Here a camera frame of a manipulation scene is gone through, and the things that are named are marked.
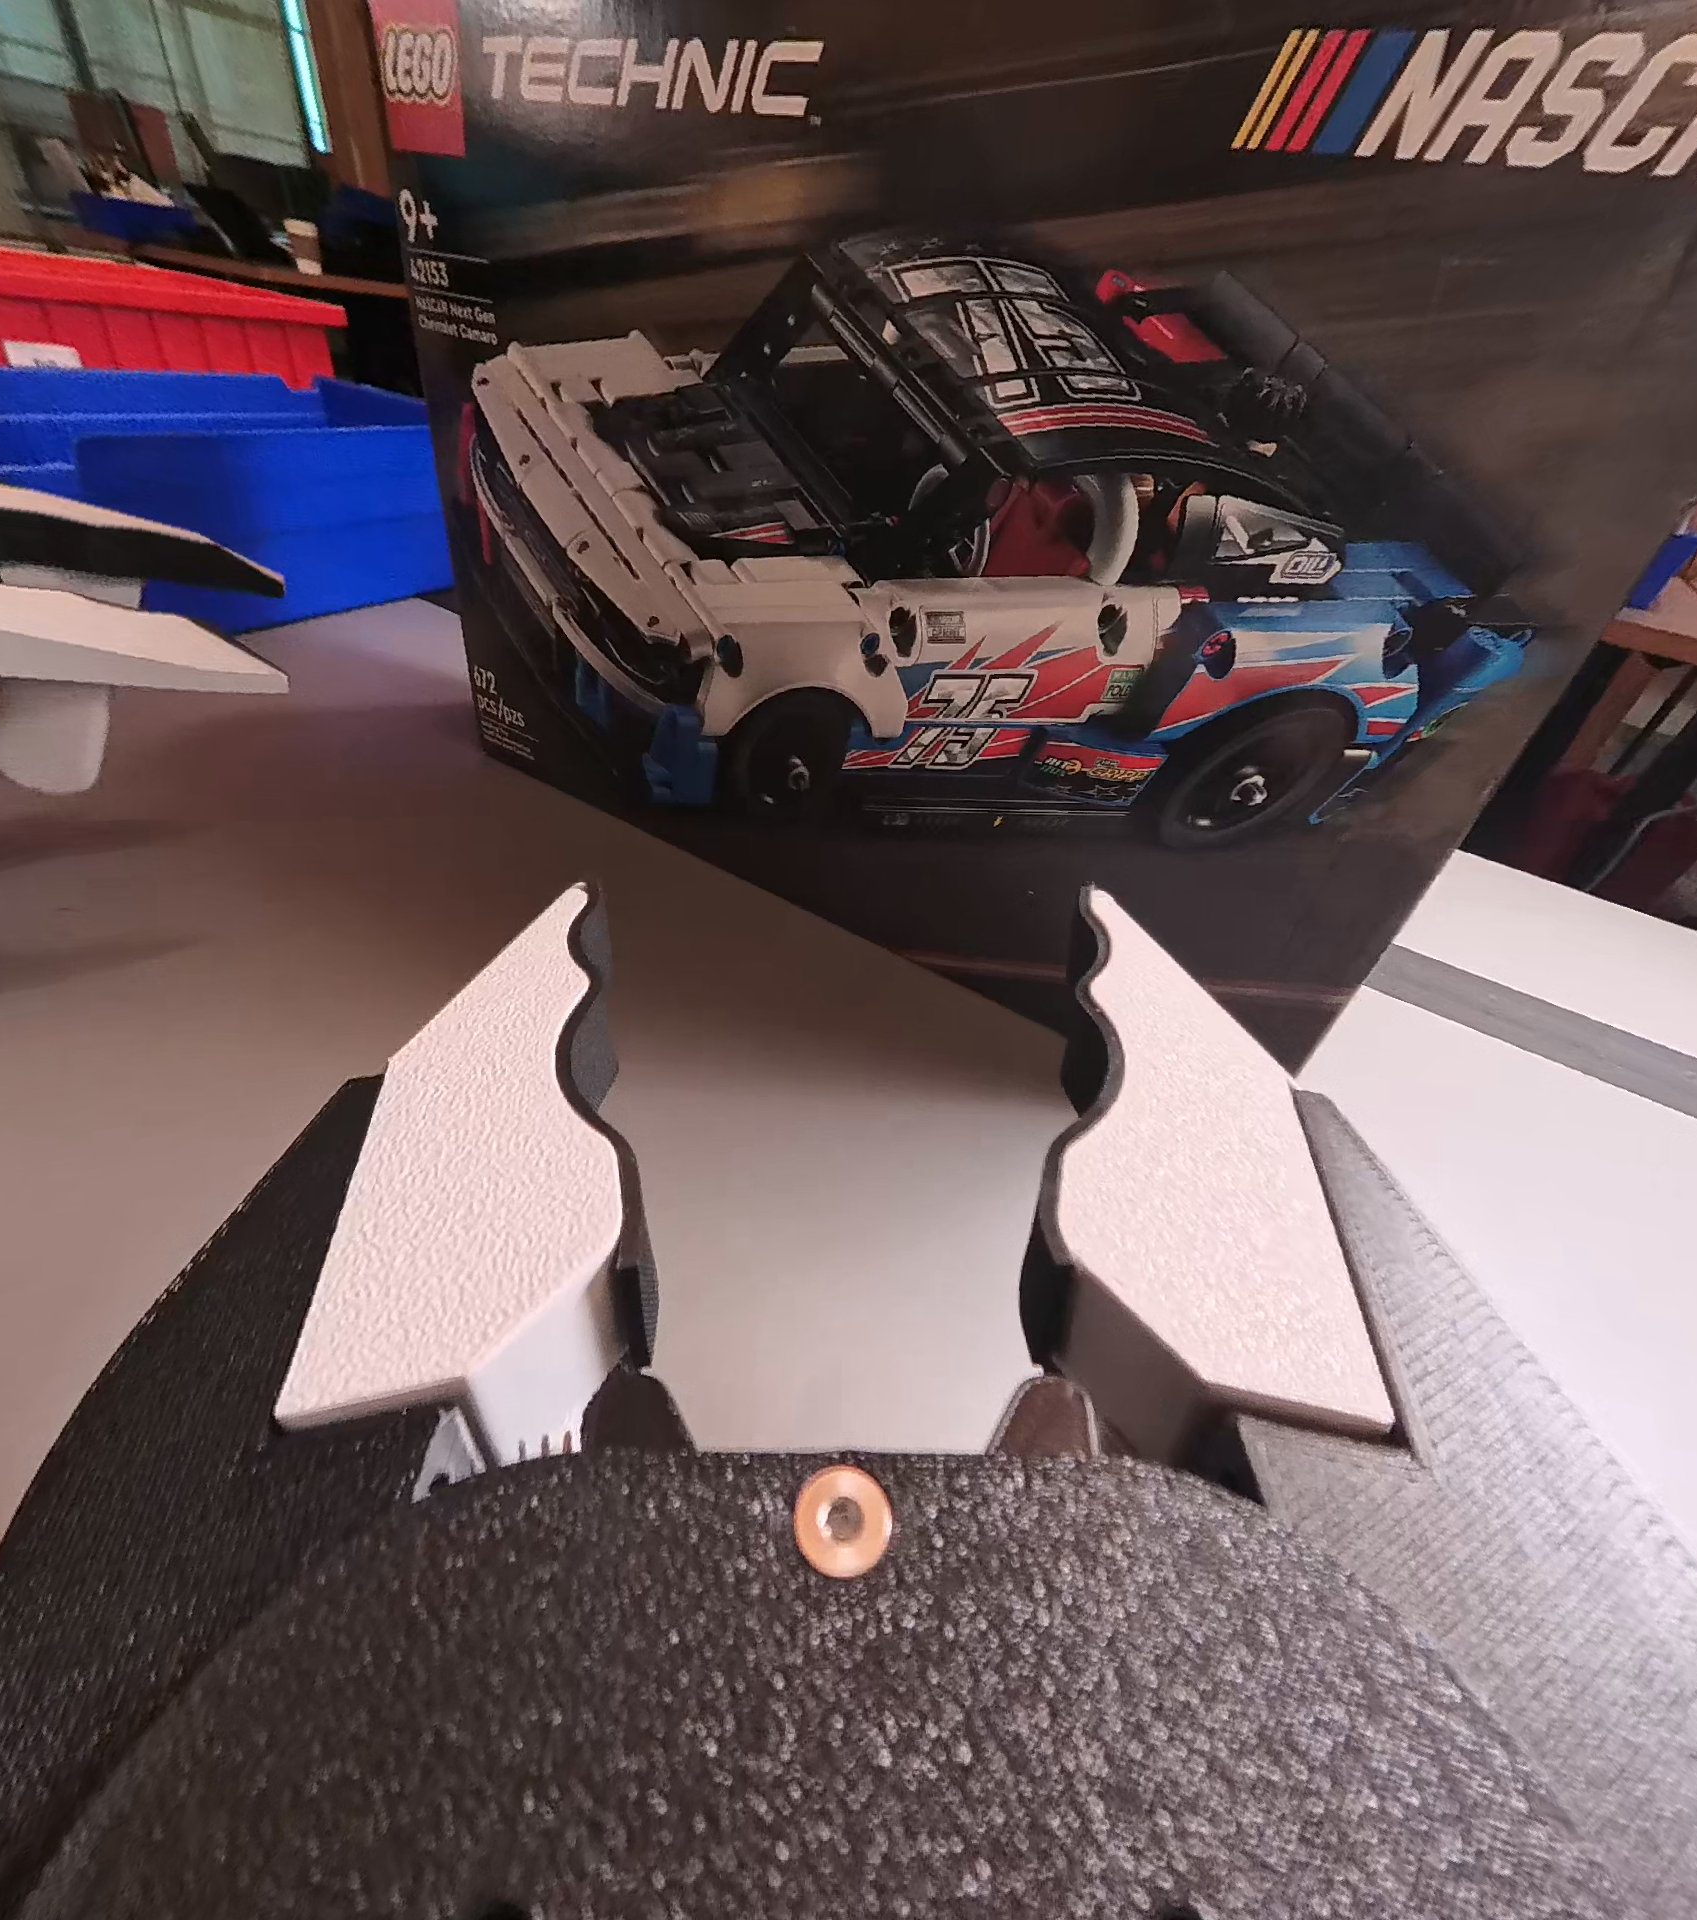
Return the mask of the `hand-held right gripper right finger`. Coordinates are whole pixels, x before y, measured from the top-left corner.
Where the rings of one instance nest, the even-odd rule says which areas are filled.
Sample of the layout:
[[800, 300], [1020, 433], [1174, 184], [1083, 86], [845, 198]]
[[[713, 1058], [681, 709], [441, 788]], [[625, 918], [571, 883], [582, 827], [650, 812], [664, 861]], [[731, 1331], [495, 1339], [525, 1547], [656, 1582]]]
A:
[[1230, 1416], [1382, 1442], [1382, 1361], [1291, 1081], [1102, 887], [1070, 946], [1060, 1089], [1020, 1274], [1029, 1359], [1150, 1461]]

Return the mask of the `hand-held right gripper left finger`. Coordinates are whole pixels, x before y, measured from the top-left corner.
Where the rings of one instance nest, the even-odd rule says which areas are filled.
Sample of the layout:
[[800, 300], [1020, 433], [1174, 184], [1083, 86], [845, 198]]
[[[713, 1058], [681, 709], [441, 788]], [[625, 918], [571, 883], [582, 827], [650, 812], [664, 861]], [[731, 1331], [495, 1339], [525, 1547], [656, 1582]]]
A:
[[654, 1343], [654, 1266], [602, 1008], [610, 929], [561, 890], [380, 1072], [277, 1424], [452, 1402], [487, 1463], [582, 1446]]

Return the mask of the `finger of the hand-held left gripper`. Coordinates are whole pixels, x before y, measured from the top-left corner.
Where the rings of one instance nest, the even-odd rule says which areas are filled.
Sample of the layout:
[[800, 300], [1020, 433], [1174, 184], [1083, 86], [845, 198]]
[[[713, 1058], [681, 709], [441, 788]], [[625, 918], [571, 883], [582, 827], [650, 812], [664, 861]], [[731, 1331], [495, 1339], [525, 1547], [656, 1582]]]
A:
[[219, 540], [87, 500], [0, 485], [0, 577], [103, 596], [140, 586], [152, 612], [243, 610], [283, 600], [284, 580]]
[[284, 693], [284, 676], [170, 614], [50, 586], [0, 584], [0, 771], [32, 792], [96, 783], [117, 686]]

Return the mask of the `lego set cardboard box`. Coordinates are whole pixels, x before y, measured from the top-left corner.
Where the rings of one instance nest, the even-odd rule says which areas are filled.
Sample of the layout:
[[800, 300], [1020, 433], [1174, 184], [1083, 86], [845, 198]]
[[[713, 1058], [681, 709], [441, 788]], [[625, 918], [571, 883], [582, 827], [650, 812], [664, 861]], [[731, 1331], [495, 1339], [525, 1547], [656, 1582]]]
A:
[[1298, 1065], [1697, 502], [1697, 2], [370, 2], [482, 746]]

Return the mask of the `red plastic bin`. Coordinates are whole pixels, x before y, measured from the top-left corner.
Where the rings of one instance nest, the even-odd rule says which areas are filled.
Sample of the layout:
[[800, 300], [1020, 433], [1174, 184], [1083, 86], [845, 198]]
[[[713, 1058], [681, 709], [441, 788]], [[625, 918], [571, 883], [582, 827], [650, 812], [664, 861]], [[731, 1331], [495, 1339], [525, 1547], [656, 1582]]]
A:
[[111, 370], [277, 376], [308, 386], [329, 376], [329, 300], [170, 273], [127, 259], [0, 247], [0, 364]]

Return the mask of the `blue plastic bin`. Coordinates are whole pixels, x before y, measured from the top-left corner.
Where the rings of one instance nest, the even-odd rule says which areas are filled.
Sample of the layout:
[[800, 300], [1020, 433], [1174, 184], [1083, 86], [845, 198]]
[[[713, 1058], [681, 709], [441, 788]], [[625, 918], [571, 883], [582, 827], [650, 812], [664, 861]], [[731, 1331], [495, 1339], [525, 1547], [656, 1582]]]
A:
[[174, 522], [284, 580], [283, 600], [152, 586], [231, 631], [452, 586], [427, 403], [318, 377], [0, 367], [0, 485]]

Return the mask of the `grey tape strip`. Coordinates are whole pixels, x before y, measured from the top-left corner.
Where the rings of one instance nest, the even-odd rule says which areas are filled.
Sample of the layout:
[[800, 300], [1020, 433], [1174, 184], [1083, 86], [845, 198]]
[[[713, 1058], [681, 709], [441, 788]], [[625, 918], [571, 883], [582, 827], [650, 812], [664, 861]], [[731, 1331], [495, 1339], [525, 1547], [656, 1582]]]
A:
[[1596, 1023], [1405, 946], [1389, 946], [1379, 956], [1365, 974], [1365, 988], [1612, 1089], [1626, 1089], [1668, 1113], [1697, 1119], [1697, 1058], [1671, 1043], [1630, 1035], [1620, 1024]]

